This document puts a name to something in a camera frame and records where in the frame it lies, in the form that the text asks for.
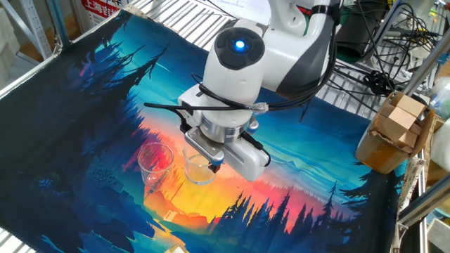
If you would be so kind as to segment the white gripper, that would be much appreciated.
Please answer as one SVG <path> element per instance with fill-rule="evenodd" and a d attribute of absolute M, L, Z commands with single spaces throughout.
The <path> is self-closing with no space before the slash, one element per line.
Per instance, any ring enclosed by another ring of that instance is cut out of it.
<path fill-rule="evenodd" d="M 259 128 L 252 107 L 226 105 L 199 84 L 181 94 L 178 105 L 187 150 L 201 155 L 208 171 L 215 174 L 225 163 L 247 181 L 261 176 L 271 157 L 252 137 Z"/>

